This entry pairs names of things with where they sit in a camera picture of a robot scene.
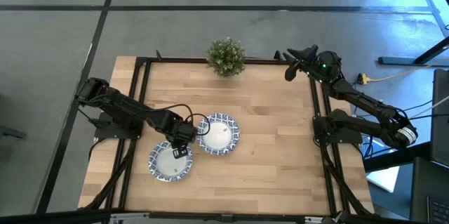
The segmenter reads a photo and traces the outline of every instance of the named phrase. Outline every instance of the blue and white plate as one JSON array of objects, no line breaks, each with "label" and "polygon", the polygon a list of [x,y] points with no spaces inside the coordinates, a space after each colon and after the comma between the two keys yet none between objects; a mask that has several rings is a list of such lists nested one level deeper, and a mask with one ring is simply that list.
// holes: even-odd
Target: blue and white plate
[{"label": "blue and white plate", "polygon": [[[208,116],[210,131],[204,136],[196,136],[199,146],[209,154],[224,155],[236,147],[240,138],[240,128],[229,115],[215,113]],[[198,127],[198,134],[205,134],[209,124],[203,119]]]},{"label": "blue and white plate", "polygon": [[171,144],[165,140],[149,153],[149,172],[158,180],[173,182],[184,178],[189,173],[194,155],[187,146],[187,156],[175,159]]}]

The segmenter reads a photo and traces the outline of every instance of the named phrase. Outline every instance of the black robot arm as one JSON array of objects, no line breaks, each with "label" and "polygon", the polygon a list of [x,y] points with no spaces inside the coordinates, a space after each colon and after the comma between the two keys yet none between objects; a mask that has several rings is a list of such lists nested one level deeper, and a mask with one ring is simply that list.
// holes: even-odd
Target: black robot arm
[{"label": "black robot arm", "polygon": [[417,131],[403,110],[385,105],[382,101],[354,89],[343,76],[342,59],[332,51],[324,51],[317,55],[317,50],[318,46],[313,45],[303,51],[288,49],[291,55],[283,53],[290,63],[290,67],[286,70],[286,80],[293,80],[296,71],[302,71],[319,81],[330,97],[346,100],[373,115],[379,121],[379,123],[365,121],[350,117],[342,110],[334,110],[327,117],[319,118],[325,122],[323,123],[323,135],[334,133],[340,128],[348,128],[378,137],[386,145],[396,149],[405,148],[416,141]]},{"label": "black robot arm", "polygon": [[109,87],[109,83],[103,79],[88,79],[75,98],[80,105],[99,107],[112,117],[115,126],[126,131],[132,131],[142,121],[146,121],[171,142],[175,158],[185,156],[187,144],[195,141],[196,128],[192,121],[185,121],[180,115],[168,109],[147,107]]}]

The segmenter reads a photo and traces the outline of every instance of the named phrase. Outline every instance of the wooden table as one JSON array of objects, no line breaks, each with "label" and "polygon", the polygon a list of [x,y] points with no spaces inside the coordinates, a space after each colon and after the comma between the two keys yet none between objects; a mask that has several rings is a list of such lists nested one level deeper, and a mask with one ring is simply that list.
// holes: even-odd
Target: wooden table
[{"label": "wooden table", "polygon": [[[135,59],[116,59],[110,84],[122,93],[129,92]],[[212,156],[198,143],[192,144],[191,171],[186,178],[167,183],[155,179],[148,169],[149,153],[165,138],[145,124],[135,151],[126,210],[329,214],[320,150],[312,141],[314,108],[309,79],[299,73],[294,81],[287,82],[285,69],[285,65],[246,65],[242,74],[222,79],[201,63],[152,63],[146,105],[161,108],[185,103],[194,112],[231,115],[239,123],[241,139],[225,156]],[[331,106],[350,112],[345,101],[331,99]],[[183,107],[173,111],[188,115]],[[109,179],[116,146],[117,140],[105,140],[93,150],[79,206],[90,203]],[[339,147],[347,184],[372,211],[360,153],[350,144]],[[335,198],[340,200],[335,181],[333,187]],[[120,188],[119,181],[113,206],[118,204]]]}]

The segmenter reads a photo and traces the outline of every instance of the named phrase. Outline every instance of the potted plant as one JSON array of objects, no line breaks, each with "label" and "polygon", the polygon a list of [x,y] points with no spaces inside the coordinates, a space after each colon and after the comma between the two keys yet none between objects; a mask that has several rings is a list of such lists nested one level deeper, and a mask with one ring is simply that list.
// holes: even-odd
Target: potted plant
[{"label": "potted plant", "polygon": [[232,77],[245,69],[245,49],[231,38],[215,40],[207,50],[208,66],[220,77]]}]

